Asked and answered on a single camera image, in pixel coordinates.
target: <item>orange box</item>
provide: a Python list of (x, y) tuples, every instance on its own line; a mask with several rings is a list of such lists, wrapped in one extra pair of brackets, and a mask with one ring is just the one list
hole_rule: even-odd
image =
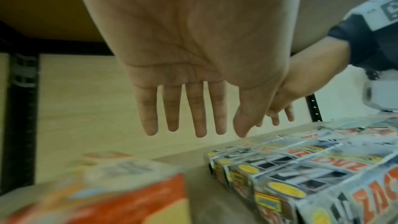
[(119, 152), (89, 153), (37, 203), (4, 224), (190, 224), (179, 168)]

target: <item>dark sleeve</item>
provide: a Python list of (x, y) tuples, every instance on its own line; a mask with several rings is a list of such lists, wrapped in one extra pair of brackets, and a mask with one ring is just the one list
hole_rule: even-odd
[(351, 50), (349, 63), (353, 66), (374, 71), (398, 68), (385, 56), (377, 34), (370, 30), (361, 15), (351, 15), (334, 26), (328, 36), (349, 42)]

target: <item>yellow circle label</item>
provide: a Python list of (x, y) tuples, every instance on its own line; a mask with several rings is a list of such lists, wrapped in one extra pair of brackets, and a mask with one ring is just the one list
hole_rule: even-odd
[(292, 187), (291, 185), (286, 185), (278, 182), (270, 182), (268, 186), (274, 189), (277, 192), (281, 192), (283, 194), (293, 196), (296, 198), (305, 198), (307, 194), (300, 189)]
[(260, 173), (260, 171), (253, 166), (240, 165), (239, 169), (241, 169), (242, 171), (245, 171), (247, 173), (254, 173), (254, 174)]
[(221, 159), (221, 160), (219, 160), (219, 162), (220, 162), (220, 164), (223, 164), (223, 165), (230, 165), (230, 164), (232, 164), (231, 161), (226, 160), (226, 159)]
[(326, 210), (320, 208), (312, 216), (312, 224), (332, 224), (332, 221)]

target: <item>hand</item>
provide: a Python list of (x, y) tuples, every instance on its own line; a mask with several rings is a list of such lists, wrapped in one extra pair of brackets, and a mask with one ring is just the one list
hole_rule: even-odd
[(244, 137), (262, 122), (287, 73), (299, 0), (83, 1), (133, 83), (148, 135), (158, 131), (158, 86), (175, 131), (185, 85), (196, 135), (205, 136), (204, 81), (224, 134), (227, 81), (240, 88), (234, 128)]
[(347, 41), (326, 37), (290, 59), (289, 72), (272, 101), (268, 116), (279, 124), (278, 113), (285, 109), (289, 121), (294, 120), (291, 103), (311, 95), (325, 86), (348, 66)]

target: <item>black metal upright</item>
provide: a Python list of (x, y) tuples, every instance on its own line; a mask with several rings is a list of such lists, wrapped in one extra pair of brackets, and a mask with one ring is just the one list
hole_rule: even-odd
[(39, 54), (26, 37), (0, 24), (10, 56), (0, 174), (0, 195), (34, 184)]

